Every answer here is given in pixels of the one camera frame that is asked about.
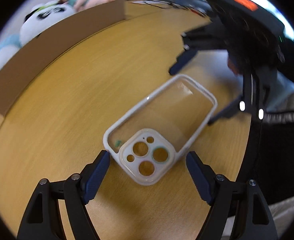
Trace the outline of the clear white phone case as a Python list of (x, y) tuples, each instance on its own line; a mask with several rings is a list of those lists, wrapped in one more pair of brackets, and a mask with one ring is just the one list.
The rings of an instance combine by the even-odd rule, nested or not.
[(217, 106), (210, 91), (178, 74), (112, 124), (103, 146), (136, 183), (153, 185), (188, 152)]

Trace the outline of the brown cardboard box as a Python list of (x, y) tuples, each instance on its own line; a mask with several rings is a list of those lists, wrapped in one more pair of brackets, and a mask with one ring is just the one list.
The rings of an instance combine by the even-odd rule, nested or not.
[(6, 115), (33, 79), (69, 48), (125, 19), (125, 1), (77, 12), (24, 45), (0, 70), (0, 114)]

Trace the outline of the panda plush toy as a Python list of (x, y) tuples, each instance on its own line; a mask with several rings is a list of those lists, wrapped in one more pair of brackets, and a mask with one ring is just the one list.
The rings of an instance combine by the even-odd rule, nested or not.
[(75, 10), (69, 4), (61, 4), (58, 1), (50, 1), (34, 6), (20, 29), (20, 43), (25, 46), (33, 38), (56, 23), (75, 14)]

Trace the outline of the light blue plush toy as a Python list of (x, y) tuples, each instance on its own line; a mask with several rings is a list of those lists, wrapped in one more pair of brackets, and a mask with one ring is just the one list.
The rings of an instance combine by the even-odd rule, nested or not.
[(0, 70), (21, 49), (19, 34), (12, 34), (0, 44)]

